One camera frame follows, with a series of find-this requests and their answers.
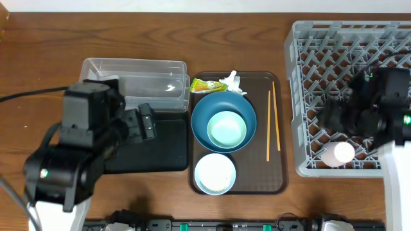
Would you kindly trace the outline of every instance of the mint green bowl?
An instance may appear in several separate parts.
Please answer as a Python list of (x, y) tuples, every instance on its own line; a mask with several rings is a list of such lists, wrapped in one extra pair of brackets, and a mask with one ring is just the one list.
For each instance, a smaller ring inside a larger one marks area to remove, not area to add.
[(235, 112), (219, 112), (207, 124), (208, 137), (219, 148), (237, 147), (244, 141), (246, 133), (244, 119)]

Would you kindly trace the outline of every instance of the yellow wrapper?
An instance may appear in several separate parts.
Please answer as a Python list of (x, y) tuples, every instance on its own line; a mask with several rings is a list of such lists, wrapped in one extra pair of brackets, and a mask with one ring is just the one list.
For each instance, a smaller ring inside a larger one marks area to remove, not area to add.
[(227, 85), (224, 83), (219, 81), (203, 81), (196, 78), (190, 86), (190, 92), (192, 93), (211, 93), (226, 90)]

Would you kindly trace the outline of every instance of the white plastic basket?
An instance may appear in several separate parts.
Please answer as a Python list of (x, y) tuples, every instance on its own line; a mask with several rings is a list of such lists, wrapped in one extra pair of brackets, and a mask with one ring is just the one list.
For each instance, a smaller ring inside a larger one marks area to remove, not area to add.
[[(411, 22), (297, 21), (284, 43), (290, 81), (295, 169), (303, 177), (382, 177), (378, 154), (370, 140), (333, 133), (318, 125), (317, 112), (328, 99), (348, 99), (345, 80), (355, 70), (383, 55), (411, 49)], [(411, 69), (411, 54), (394, 56), (381, 66)], [(350, 163), (329, 168), (321, 161), (329, 141), (351, 143)]]

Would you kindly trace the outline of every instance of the clear plastic container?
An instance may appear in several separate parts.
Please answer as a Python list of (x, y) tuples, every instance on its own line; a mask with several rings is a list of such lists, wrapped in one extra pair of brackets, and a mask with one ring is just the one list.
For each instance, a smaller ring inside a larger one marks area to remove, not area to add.
[(149, 103), (157, 112), (186, 112), (189, 101), (187, 66), (181, 61), (129, 58), (87, 58), (80, 81), (119, 76), (126, 109)]

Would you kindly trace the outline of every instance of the white cup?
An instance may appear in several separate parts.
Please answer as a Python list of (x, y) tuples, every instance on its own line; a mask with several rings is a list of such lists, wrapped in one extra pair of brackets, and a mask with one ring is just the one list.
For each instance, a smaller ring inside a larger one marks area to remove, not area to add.
[(325, 152), (321, 160), (329, 167), (339, 167), (354, 159), (354, 147), (348, 142), (328, 142), (323, 145)]

